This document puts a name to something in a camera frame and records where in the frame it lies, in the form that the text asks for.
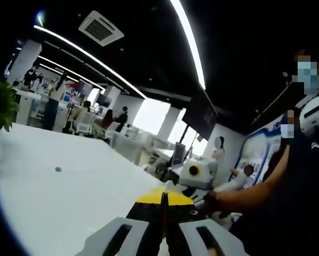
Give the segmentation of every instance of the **blue poster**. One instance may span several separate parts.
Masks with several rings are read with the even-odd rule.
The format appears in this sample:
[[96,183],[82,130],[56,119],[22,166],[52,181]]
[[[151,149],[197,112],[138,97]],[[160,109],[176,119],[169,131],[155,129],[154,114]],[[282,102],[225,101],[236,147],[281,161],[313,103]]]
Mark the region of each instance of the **blue poster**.
[[281,129],[278,121],[271,126],[271,129],[263,127],[249,135],[244,141],[235,168],[243,170],[248,164],[254,168],[254,173],[248,178],[244,188],[262,181],[272,154],[279,149],[280,140]]

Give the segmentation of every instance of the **ceiling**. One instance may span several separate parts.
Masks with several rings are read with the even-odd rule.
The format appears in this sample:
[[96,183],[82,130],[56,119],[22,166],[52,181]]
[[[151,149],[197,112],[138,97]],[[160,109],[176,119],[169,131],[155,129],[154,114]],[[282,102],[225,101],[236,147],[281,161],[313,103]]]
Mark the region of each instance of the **ceiling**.
[[[266,110],[286,88],[295,67],[294,54],[312,43],[319,26],[307,19],[301,21],[298,13],[287,10],[277,13],[273,8],[263,8],[258,12],[258,6],[238,5],[235,9],[218,1],[181,2],[194,33],[206,92],[215,105],[218,123],[247,134],[304,97],[301,86],[292,83]],[[189,107],[189,98],[199,89],[198,79],[188,41],[169,0],[84,3],[46,7],[44,28],[88,51],[146,96],[179,108]],[[80,32],[80,24],[92,10],[125,36],[102,47]],[[26,33],[27,38],[42,43],[43,57],[95,83],[113,85],[112,79],[124,93],[139,97],[123,81],[61,40],[37,29]]]

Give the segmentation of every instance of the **green leaves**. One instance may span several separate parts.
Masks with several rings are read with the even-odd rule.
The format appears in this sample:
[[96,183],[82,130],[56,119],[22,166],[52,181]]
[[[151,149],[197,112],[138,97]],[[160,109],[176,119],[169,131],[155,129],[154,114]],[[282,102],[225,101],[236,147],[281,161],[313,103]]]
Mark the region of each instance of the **green leaves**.
[[13,118],[20,109],[14,100],[15,93],[9,83],[0,81],[0,129],[4,127],[6,131],[12,127]]

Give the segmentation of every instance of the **ceiling air conditioner vent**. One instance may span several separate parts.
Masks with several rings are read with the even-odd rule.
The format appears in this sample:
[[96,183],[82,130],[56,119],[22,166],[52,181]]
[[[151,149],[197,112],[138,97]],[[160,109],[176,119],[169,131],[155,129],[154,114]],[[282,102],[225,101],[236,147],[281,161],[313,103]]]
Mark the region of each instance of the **ceiling air conditioner vent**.
[[97,11],[92,11],[87,16],[79,30],[101,46],[124,37],[124,34],[115,25]]

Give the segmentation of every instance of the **display board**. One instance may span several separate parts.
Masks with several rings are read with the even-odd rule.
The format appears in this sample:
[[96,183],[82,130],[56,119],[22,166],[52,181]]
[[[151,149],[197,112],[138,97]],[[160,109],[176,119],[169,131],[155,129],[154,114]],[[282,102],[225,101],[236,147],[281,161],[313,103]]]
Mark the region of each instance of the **display board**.
[[204,139],[209,139],[215,127],[216,113],[208,96],[202,89],[196,90],[182,121],[193,128]]
[[100,94],[97,98],[97,103],[103,107],[108,108],[111,104],[111,98],[109,98],[103,94]]
[[88,96],[92,91],[92,85],[86,84],[84,81],[80,80],[74,90],[85,96]]
[[281,117],[277,118],[249,135],[244,141],[235,168],[243,170],[248,164],[254,167],[254,173],[248,178],[244,188],[262,181],[272,154],[278,151],[281,141],[280,120]]

